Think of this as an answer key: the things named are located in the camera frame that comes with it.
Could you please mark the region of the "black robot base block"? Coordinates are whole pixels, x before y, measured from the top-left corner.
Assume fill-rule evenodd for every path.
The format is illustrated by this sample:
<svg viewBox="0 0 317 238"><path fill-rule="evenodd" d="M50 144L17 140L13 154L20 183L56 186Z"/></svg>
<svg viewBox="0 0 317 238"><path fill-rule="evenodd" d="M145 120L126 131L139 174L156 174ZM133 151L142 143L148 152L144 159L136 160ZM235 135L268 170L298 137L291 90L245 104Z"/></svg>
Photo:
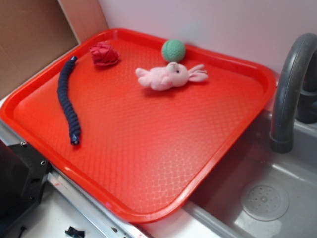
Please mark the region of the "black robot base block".
<svg viewBox="0 0 317 238"><path fill-rule="evenodd" d="M31 145L0 142L0 236L3 238L34 210L42 195L50 163Z"/></svg>

